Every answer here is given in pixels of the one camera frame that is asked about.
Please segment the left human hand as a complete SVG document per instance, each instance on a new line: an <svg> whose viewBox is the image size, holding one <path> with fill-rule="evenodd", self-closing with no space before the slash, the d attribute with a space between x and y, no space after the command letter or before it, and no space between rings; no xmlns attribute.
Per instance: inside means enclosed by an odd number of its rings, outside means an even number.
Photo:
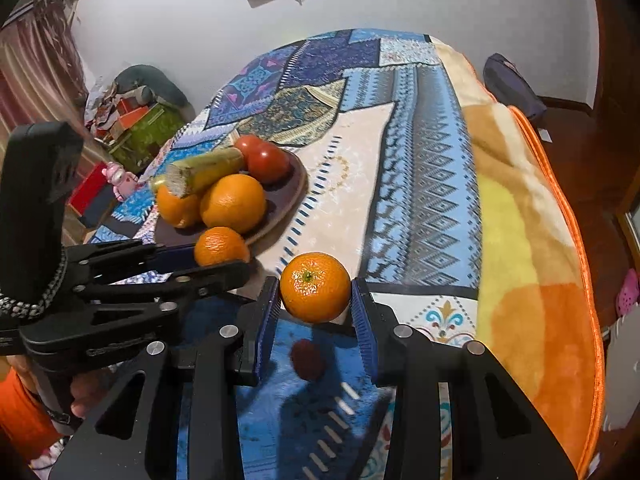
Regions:
<svg viewBox="0 0 640 480"><path fill-rule="evenodd" d="M29 393L38 393L36 375L32 372L32 362L27 356L7 356L6 362L12 367L21 383ZM115 372L111 367L92 370L74 377L70 383L70 394L73 403L70 406L72 413L81 419L98 404L114 384Z"/></svg>

